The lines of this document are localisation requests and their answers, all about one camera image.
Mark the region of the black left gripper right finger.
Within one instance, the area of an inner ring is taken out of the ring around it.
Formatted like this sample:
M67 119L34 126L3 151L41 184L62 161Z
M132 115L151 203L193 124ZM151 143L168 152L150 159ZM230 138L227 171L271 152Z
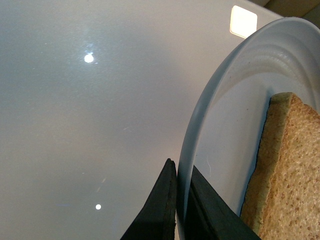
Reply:
M192 170L186 210L187 240L258 240L200 171Z

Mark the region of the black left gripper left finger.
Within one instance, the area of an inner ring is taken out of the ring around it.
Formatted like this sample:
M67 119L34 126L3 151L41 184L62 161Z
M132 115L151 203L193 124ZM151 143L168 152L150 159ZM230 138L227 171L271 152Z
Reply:
M177 172L167 159L138 215L122 240L173 240L176 227Z

